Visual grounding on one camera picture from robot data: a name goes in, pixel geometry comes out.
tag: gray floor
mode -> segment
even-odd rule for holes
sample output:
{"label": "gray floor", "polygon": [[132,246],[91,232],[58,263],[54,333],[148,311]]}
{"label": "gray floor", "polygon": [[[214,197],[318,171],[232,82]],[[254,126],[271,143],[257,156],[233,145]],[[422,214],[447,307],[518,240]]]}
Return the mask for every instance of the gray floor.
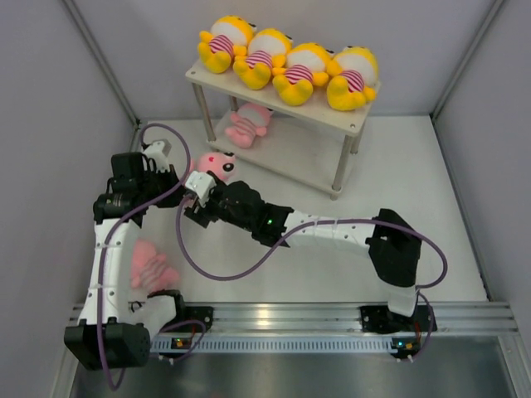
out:
{"label": "gray floor", "polygon": [[355,355],[196,355],[128,370],[118,392],[79,370],[81,397],[513,397],[496,339],[436,338],[414,364]]}

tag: plush toy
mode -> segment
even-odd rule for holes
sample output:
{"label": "plush toy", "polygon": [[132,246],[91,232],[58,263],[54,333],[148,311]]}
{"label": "plush toy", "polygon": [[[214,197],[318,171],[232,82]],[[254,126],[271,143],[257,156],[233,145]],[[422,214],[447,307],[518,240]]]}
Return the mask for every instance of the plush toy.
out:
{"label": "plush toy", "polygon": [[378,62],[365,47],[348,46],[327,67],[332,80],[326,89],[329,105],[336,110],[352,110],[376,99]]}
{"label": "plush toy", "polygon": [[317,43],[299,44],[287,55],[286,68],[273,68],[273,86],[288,105],[302,105],[314,93],[314,85],[329,81],[326,66],[334,54]]}
{"label": "plush toy", "polygon": [[272,27],[264,29],[249,43],[248,56],[236,56],[232,69],[247,87],[262,89],[269,83],[271,70],[284,66],[292,42],[291,37]]}
{"label": "plush toy", "polygon": [[166,255],[158,254],[155,245],[138,239],[131,261],[131,287],[148,293],[171,289],[179,281],[179,273],[166,263]]}
{"label": "plush toy", "polygon": [[199,33],[201,42],[197,52],[212,73],[222,73],[231,65],[234,56],[244,56],[256,26],[236,15],[218,19],[209,32]]}
{"label": "plush toy", "polygon": [[234,153],[209,152],[202,155],[197,163],[192,160],[192,170],[213,172],[222,181],[234,174]]}
{"label": "plush toy", "polygon": [[237,147],[249,148],[256,136],[266,135],[272,113],[273,111],[265,106],[244,104],[231,113],[231,121],[234,124],[225,129],[225,134]]}

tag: pink plush toy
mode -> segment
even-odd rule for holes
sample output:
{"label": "pink plush toy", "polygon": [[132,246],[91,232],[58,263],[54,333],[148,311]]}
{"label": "pink plush toy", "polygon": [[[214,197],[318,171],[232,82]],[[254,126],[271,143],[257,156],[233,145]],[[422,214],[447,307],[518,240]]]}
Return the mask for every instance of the pink plush toy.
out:
{"label": "pink plush toy", "polygon": [[155,245],[138,239],[131,261],[131,287],[148,293],[171,289],[179,280],[178,272],[166,264],[166,255],[158,254]]}
{"label": "pink plush toy", "polygon": [[222,181],[234,174],[234,153],[209,152],[202,155],[197,164],[192,160],[192,170],[213,172]]}
{"label": "pink plush toy", "polygon": [[227,137],[240,148],[249,148],[255,137],[267,134],[267,125],[271,121],[272,110],[265,106],[247,103],[231,113],[234,125],[225,129]]}

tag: yellow plush toy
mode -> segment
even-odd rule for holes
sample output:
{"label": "yellow plush toy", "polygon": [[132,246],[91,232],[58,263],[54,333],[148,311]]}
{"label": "yellow plush toy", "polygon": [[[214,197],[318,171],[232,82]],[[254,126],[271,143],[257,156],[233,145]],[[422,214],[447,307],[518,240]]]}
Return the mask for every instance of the yellow plush toy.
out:
{"label": "yellow plush toy", "polygon": [[345,47],[328,64],[332,80],[326,90],[329,105],[336,110],[353,110],[376,99],[378,62],[365,47]]}
{"label": "yellow plush toy", "polygon": [[262,89],[269,83],[272,69],[284,66],[291,43],[291,37],[284,33],[272,27],[264,29],[249,43],[249,56],[236,56],[232,69],[247,87]]}
{"label": "yellow plush toy", "polygon": [[287,55],[286,68],[273,68],[273,86],[288,105],[302,105],[314,93],[314,85],[329,81],[326,66],[333,51],[317,43],[299,44]]}
{"label": "yellow plush toy", "polygon": [[201,42],[197,52],[206,68],[222,73],[231,65],[234,56],[244,56],[256,26],[236,15],[218,19],[209,32],[199,33]]}

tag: wall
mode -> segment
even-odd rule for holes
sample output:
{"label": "wall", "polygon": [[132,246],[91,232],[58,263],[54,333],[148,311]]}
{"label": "wall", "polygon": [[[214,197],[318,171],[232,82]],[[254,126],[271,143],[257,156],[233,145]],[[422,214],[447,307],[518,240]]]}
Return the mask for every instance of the wall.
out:
{"label": "wall", "polygon": [[[297,42],[336,51],[371,47],[382,91],[374,112],[427,114],[491,0],[78,0],[81,11],[141,117],[197,117],[184,73],[197,59],[198,33],[237,13],[278,27]],[[209,95],[214,114],[227,99]]]}
{"label": "wall", "polygon": [[437,127],[497,299],[531,350],[531,2],[510,0]]}
{"label": "wall", "polygon": [[45,397],[84,296],[91,205],[131,127],[56,0],[0,15],[0,391]]}

